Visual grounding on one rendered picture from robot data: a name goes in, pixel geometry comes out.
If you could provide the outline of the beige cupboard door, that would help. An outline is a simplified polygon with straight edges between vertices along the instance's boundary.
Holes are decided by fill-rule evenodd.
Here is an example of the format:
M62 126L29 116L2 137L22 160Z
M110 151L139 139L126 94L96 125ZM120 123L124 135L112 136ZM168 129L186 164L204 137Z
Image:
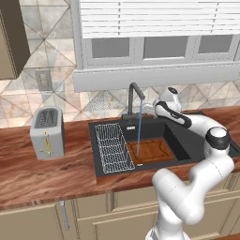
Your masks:
M81 240L145 240L158 213L146 209L79 219Z
M233 173L207 193L203 219L196 225L185 225L184 229L191 240L214 240L239 233L239 218L240 173Z
M64 240L56 205L1 211L0 240Z

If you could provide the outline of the blue water stream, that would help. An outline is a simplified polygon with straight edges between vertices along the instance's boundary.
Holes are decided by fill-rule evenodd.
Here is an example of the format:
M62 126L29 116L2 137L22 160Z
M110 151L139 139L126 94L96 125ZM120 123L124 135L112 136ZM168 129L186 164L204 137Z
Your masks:
M138 126L138 136L137 136L137 156L139 155L140 140L141 140L141 125L143 116L143 100L141 99L140 111L139 111L139 126Z

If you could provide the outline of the grey framed window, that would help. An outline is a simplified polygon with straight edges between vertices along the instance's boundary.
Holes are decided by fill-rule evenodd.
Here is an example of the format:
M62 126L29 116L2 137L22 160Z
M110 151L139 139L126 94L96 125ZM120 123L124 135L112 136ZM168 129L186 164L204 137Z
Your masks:
M79 0L70 0L77 92L227 82L240 73L240 34L84 38Z

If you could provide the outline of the brown wall cupboard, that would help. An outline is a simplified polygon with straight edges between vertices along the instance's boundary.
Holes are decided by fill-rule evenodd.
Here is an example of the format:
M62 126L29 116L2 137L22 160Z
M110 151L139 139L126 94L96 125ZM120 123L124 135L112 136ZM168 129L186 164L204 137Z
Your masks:
M17 79L29 57L19 0L0 0L0 80Z

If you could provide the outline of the black sink faucet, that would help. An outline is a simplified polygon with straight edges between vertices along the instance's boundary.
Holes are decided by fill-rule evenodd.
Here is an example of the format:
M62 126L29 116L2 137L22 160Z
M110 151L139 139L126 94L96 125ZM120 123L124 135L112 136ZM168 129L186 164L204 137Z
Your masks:
M127 113L122 114L122 119L123 120L133 120L133 119L138 119L139 118L139 115L132 111L132 109L133 109L133 107L132 107L132 105L133 105L133 92L136 92L136 94L138 95L140 100L145 99L145 95L143 94L143 92L140 89L140 87L138 86L138 84L136 84L135 82L132 82L129 86L129 89L128 89Z

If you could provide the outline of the black sink basin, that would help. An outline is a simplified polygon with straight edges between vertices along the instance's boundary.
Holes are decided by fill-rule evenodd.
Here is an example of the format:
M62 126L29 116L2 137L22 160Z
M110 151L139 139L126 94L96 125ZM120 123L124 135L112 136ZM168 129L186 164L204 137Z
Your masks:
M204 159L204 137L180 127L171 120L164 118L144 117L141 125L141 141L151 139L164 139L171 148L174 159L170 161L159 161L155 163L138 164L135 169L126 172L104 173L100 153L98 149L98 140L95 131L96 125L106 125L118 123L122 129L126 143L136 142L138 136L139 120L112 120L104 122L93 122L88 125L90 139L92 144L92 153L94 157L96 176L112 175L119 173L134 173L137 171L146 171L151 169L167 168L177 165L185 165L200 162Z

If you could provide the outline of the brown wooden cutting board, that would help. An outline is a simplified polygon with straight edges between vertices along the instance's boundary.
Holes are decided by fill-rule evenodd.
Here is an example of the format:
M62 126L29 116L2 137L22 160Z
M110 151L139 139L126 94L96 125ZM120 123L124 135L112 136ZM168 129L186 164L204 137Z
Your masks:
M171 148L162 138L129 142L127 148L135 165L174 159Z

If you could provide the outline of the beige drawer front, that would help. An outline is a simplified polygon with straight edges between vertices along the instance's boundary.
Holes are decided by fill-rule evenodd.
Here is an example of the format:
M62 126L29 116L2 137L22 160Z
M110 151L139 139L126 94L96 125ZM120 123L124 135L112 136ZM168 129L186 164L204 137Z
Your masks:
M114 192L112 195L112 207L126 207L129 205L137 205L142 203L153 202L157 199L155 189L153 187L143 187L120 192Z

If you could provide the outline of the grey wall socket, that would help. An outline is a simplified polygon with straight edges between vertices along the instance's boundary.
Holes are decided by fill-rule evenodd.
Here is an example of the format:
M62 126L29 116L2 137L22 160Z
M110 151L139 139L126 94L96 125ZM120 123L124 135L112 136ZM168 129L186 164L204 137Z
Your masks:
M53 90L51 72L48 69L37 69L36 78L37 78L37 86L40 91Z

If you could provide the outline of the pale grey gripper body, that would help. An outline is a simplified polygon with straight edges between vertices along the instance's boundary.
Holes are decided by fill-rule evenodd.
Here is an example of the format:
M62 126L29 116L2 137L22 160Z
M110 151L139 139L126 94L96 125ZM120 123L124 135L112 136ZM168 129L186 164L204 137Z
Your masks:
M156 114L156 113L155 113L155 107L153 106L152 103L149 103L149 102L144 103L144 104L142 105L142 112L143 112L144 114L152 114L152 115L155 115L155 114Z

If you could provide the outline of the white window blinds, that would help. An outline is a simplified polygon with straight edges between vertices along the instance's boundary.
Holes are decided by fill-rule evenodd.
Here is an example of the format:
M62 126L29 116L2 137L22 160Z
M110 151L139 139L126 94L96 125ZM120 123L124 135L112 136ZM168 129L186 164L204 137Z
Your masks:
M240 0L79 0L84 38L240 34Z

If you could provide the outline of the silver toaster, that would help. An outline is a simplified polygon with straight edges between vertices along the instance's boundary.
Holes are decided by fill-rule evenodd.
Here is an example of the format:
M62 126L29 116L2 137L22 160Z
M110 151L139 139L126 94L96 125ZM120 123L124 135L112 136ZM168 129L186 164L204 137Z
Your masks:
M57 106L42 107L34 115L30 137L38 160L65 155L63 112Z

